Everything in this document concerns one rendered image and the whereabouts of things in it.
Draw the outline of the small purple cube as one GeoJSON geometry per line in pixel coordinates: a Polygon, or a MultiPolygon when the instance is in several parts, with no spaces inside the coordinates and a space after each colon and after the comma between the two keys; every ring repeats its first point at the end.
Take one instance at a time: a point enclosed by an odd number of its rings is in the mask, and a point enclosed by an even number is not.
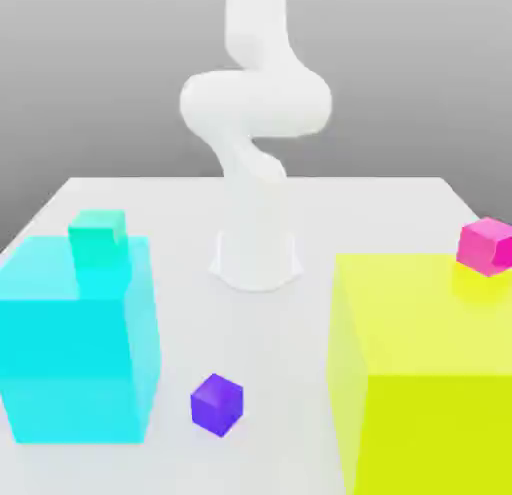
{"type": "Polygon", "coordinates": [[[192,392],[190,400],[192,421],[218,437],[243,415],[243,387],[216,373],[192,392]]]}

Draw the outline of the large yellow box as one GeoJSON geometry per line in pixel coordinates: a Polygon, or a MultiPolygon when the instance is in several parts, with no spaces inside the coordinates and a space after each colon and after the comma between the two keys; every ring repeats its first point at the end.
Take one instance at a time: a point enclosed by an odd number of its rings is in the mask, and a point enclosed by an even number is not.
{"type": "Polygon", "coordinates": [[[327,382],[346,495],[512,495],[512,269],[338,255],[327,382]]]}

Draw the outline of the small teal cube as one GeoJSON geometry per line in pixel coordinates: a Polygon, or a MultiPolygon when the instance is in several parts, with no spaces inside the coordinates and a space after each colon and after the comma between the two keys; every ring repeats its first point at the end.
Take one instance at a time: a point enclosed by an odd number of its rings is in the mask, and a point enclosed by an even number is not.
{"type": "Polygon", "coordinates": [[[78,268],[110,267],[128,258],[123,210],[83,209],[69,224],[68,237],[78,268]]]}

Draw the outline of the small pink cube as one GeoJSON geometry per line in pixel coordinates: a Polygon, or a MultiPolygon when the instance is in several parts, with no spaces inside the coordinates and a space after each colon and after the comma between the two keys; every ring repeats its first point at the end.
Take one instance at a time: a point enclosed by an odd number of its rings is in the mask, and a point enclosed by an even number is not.
{"type": "Polygon", "coordinates": [[[512,268],[512,225],[491,217],[465,225],[456,260],[487,277],[512,268]]]}

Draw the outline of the large cyan box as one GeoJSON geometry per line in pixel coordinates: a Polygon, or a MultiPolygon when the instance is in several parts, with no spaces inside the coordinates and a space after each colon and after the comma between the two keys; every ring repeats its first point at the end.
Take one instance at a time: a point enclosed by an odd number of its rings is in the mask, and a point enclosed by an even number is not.
{"type": "Polygon", "coordinates": [[[0,267],[0,397],[21,444],[137,444],[161,368],[149,241],[79,267],[32,236],[0,267]]]}

